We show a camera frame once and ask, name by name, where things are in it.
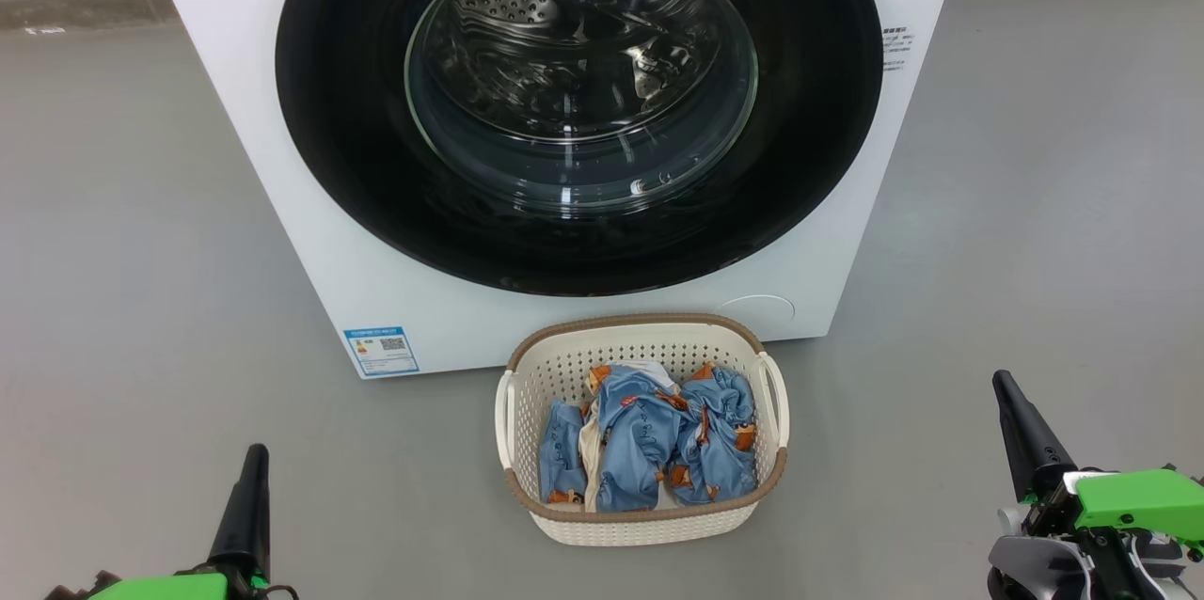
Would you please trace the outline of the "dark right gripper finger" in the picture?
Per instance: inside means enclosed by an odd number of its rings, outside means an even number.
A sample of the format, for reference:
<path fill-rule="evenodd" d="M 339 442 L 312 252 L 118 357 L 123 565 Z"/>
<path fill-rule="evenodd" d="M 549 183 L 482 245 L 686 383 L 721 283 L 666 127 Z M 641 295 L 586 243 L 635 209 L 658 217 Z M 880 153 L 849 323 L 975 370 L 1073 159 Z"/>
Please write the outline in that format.
<path fill-rule="evenodd" d="M 1078 465 L 1035 404 L 1023 395 L 1010 371 L 995 372 L 992 389 L 1015 496 L 1019 501 L 1046 500 L 1063 476 L 1076 471 Z"/>

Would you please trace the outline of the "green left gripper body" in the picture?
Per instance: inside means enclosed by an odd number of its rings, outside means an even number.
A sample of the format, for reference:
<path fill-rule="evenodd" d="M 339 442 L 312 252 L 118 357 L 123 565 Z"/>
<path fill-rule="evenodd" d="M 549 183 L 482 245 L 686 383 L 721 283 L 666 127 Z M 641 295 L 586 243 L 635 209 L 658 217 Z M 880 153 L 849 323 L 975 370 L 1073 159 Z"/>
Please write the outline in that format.
<path fill-rule="evenodd" d="M 235 567 L 194 567 L 167 576 L 123 578 L 99 571 L 90 587 L 57 586 L 48 599 L 262 599 L 271 583 L 262 575 L 240 573 Z"/>

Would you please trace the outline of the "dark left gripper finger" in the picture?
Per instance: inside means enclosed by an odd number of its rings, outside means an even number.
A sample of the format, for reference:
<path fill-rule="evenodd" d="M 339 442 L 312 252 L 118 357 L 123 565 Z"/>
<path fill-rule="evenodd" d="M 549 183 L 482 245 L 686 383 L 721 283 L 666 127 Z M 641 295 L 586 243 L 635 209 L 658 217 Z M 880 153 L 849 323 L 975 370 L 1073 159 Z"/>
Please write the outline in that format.
<path fill-rule="evenodd" d="M 254 443 L 231 488 L 207 561 L 232 567 L 246 581 L 270 577 L 268 449 Z"/>

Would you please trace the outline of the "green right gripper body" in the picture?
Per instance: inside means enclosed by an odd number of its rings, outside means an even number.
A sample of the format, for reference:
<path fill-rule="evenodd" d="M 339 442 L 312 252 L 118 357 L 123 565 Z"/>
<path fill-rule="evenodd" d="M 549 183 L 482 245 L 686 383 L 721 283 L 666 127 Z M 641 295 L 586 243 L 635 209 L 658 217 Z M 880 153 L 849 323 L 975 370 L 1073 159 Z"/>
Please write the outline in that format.
<path fill-rule="evenodd" d="M 1202 561 L 1202 480 L 1174 467 L 1133 472 L 1066 470 L 1023 496 L 1023 535 L 1070 536 L 1080 530 L 1139 530 L 1181 545 Z"/>

